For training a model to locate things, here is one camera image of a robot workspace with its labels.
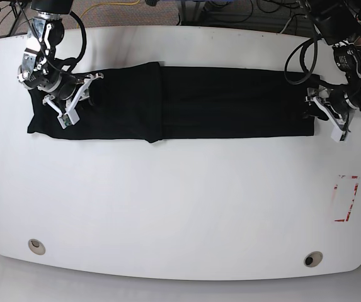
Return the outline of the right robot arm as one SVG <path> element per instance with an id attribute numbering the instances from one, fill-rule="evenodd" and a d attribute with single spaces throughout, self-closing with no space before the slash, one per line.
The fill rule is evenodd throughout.
<path id="1" fill-rule="evenodd" d="M 73 69 L 84 57 L 87 47 L 86 30 L 80 17 L 72 12 L 72 1 L 33 1 L 31 9 L 37 12 L 28 24 L 25 51 L 18 69 L 18 80 L 27 89 L 45 93 L 43 104 L 57 112 L 63 129 L 75 125 L 80 117 L 78 102 L 89 99 L 93 81 L 104 78 L 101 72 L 73 74 Z M 62 16 L 69 15 L 81 31 L 82 45 L 77 57 L 61 60 L 55 57 L 56 46 L 64 38 Z"/>

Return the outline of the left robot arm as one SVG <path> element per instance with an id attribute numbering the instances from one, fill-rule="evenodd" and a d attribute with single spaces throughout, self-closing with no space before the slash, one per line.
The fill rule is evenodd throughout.
<path id="1" fill-rule="evenodd" d="M 344 1 L 299 1 L 307 18 L 333 49 L 336 66 L 345 74 L 346 84 L 319 81 L 308 91 L 307 101 L 316 104 L 333 124 L 331 137 L 342 142 L 350 132 L 356 111 L 361 111 L 360 25 Z"/>

